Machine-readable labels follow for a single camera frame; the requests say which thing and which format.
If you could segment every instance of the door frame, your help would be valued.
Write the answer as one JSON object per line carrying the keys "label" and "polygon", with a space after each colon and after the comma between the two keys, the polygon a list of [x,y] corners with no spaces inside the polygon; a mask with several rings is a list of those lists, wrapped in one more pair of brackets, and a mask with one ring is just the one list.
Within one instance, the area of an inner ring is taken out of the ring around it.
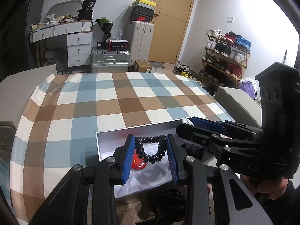
{"label": "door frame", "polygon": [[188,24],[190,22],[191,13],[192,13],[192,10],[193,10],[194,3],[195,3],[195,0],[192,0],[192,5],[190,7],[190,11],[189,11],[189,14],[188,14],[188,17],[187,17],[187,22],[185,24],[184,32],[183,32],[183,35],[182,35],[182,38],[181,38],[180,46],[179,46],[178,51],[177,51],[177,57],[174,59],[174,63],[176,63],[176,61],[177,61],[177,59],[180,55],[180,52],[181,52],[181,49],[182,49],[182,44],[183,44],[183,41],[184,41],[184,38],[185,38],[185,34],[187,32],[187,29],[188,29]]}

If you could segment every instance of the suitcase handle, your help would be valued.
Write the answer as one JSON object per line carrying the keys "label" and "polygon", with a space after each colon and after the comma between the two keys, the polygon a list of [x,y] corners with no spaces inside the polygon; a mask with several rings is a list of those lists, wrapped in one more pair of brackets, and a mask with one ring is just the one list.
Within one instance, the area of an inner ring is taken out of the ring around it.
{"label": "suitcase handle", "polygon": [[104,54],[105,55],[115,55],[115,54],[118,54],[118,52],[108,52],[108,51],[104,51]]}
{"label": "suitcase handle", "polygon": [[106,59],[105,62],[103,64],[117,64],[115,59]]}

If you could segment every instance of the wooden door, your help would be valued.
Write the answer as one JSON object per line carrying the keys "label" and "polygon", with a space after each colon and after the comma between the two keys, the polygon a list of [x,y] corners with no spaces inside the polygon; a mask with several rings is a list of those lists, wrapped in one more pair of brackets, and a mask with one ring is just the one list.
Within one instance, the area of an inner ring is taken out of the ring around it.
{"label": "wooden door", "polygon": [[148,61],[175,63],[194,0],[153,0],[157,5]]}

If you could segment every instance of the human hand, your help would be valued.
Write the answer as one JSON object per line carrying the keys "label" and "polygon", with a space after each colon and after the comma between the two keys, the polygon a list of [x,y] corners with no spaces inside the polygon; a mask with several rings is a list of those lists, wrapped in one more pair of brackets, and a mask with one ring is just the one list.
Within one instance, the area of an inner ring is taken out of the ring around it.
{"label": "human hand", "polygon": [[276,180],[264,180],[257,183],[257,179],[241,175],[240,180],[249,189],[251,194],[267,193],[268,198],[271,200],[280,198],[285,192],[289,182],[289,180],[285,179],[283,176],[280,176]]}

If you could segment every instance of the open white box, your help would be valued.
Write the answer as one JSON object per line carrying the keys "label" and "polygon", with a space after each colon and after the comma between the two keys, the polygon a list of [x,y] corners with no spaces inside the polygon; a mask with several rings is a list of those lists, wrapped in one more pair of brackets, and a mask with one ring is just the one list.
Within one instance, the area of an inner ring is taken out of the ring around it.
{"label": "open white box", "polygon": [[[162,122],[157,124],[148,124],[138,127],[130,127],[113,131],[97,132],[97,144],[99,160],[112,156],[117,147],[125,144],[128,134],[136,137],[153,137],[158,135],[173,134],[178,146],[183,143],[192,143],[181,139],[176,134],[176,127],[182,122],[182,119]],[[158,143],[144,144],[145,153],[154,155],[157,152]],[[204,152],[202,161],[204,164],[210,162],[214,156]],[[115,185],[115,198],[121,198],[133,195],[141,191],[146,191],[160,186],[172,180],[171,171],[167,153],[160,162],[148,164],[139,171],[130,171],[129,179],[124,186]]]}

